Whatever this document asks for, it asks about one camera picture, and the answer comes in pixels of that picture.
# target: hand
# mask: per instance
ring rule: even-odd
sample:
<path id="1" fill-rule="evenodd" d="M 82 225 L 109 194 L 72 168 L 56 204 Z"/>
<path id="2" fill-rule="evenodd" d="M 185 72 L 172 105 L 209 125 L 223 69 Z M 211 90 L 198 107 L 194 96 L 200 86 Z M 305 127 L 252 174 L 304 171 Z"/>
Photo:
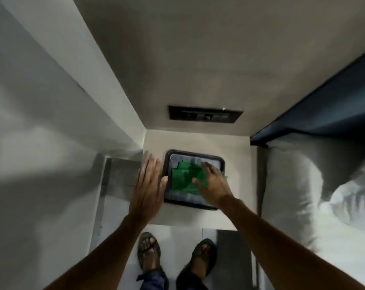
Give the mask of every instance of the hand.
<path id="1" fill-rule="evenodd" d="M 162 177 L 160 159 L 147 159 L 138 173 L 137 185 L 130 201 L 129 214 L 139 217 L 146 224 L 153 219 L 163 204 L 168 176 Z"/>
<path id="2" fill-rule="evenodd" d="M 232 196 L 230 187 L 228 186 L 227 179 L 220 172 L 219 169 L 209 163 L 201 163 L 201 166 L 206 175 L 208 188 L 205 188 L 199 180 L 192 179 L 193 184 L 200 191 L 201 196 L 210 204 L 219 209 L 223 200 L 226 197 Z"/>

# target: white wall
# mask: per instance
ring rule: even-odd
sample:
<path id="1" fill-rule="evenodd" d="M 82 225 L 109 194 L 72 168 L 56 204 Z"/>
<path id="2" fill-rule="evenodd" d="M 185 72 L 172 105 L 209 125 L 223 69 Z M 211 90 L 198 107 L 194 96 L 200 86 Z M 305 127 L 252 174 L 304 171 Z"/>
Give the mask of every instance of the white wall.
<path id="1" fill-rule="evenodd" d="M 103 157 L 138 145 L 0 4 L 0 289 L 88 252 Z"/>
<path id="2" fill-rule="evenodd" d="M 0 1 L 133 140 L 133 149 L 141 148 L 146 129 L 73 0 Z"/>

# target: bed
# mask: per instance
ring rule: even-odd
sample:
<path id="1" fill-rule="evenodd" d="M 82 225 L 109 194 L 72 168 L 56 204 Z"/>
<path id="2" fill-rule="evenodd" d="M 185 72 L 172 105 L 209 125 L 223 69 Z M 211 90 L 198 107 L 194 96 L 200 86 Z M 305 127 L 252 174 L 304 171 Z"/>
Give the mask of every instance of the bed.
<path id="1" fill-rule="evenodd" d="M 365 285 L 365 55 L 251 145 L 266 154 L 262 218 Z M 274 289 L 259 265 L 258 287 Z"/>

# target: forearm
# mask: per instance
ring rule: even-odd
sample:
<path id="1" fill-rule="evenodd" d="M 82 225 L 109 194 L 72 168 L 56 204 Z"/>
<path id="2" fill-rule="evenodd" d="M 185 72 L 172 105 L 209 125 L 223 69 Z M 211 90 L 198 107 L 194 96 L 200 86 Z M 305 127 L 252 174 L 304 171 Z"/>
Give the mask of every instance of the forearm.
<path id="1" fill-rule="evenodd" d="M 46 290 L 116 290 L 134 243 L 145 226 L 142 218 L 126 216 L 113 234 Z"/>
<path id="2" fill-rule="evenodd" d="M 258 217 L 241 200 L 226 197 L 221 209 L 247 240 L 275 289 L 365 289 Z"/>

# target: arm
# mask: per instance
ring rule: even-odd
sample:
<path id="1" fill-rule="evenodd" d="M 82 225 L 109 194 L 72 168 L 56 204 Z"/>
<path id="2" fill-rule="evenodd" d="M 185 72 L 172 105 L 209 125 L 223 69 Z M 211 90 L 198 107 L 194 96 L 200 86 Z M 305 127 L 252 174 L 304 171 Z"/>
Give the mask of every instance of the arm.
<path id="1" fill-rule="evenodd" d="M 276 290 L 355 289 L 359 282 L 298 244 L 233 197 L 227 180 L 214 166 L 203 165 L 208 188 L 193 183 L 205 200 L 221 209 L 246 239 Z"/>
<path id="2" fill-rule="evenodd" d="M 146 160 L 139 171 L 129 214 L 119 228 L 86 258 L 45 288 L 46 290 L 117 289 L 139 234 L 163 204 L 168 177 L 162 178 L 159 184 L 160 170 L 159 159 L 151 157 Z"/>

